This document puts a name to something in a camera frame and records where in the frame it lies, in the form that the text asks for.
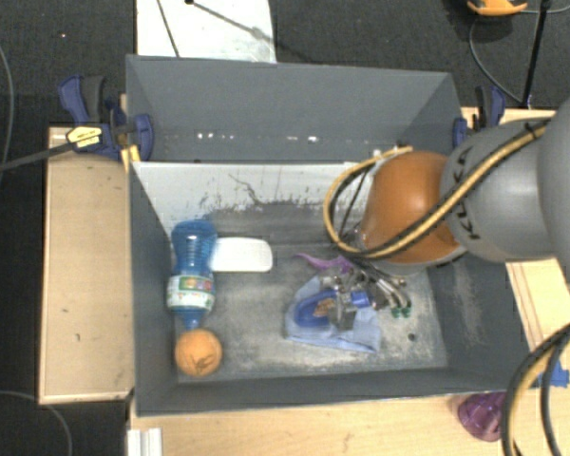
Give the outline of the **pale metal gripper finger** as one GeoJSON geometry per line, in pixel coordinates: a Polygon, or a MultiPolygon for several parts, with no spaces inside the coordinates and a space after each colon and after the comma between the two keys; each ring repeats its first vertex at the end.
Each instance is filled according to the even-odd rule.
{"type": "Polygon", "coordinates": [[[330,309],[330,322],[339,331],[351,331],[356,314],[357,308],[355,306],[337,301],[330,309]]]}
{"type": "Polygon", "coordinates": [[[319,285],[321,301],[333,299],[348,302],[356,286],[356,277],[354,275],[322,275],[319,278],[319,285]]]}

